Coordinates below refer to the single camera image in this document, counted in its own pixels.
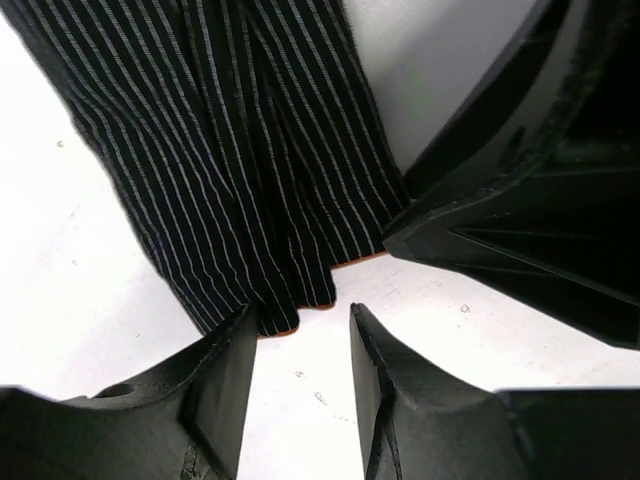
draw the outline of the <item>pinstripe fabric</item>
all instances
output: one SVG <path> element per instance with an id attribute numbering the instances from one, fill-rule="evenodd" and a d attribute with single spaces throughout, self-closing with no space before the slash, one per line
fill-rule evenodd
<path id="1" fill-rule="evenodd" d="M 335 300 L 407 202 L 344 10 L 326 0 L 0 0 L 202 332 Z"/>

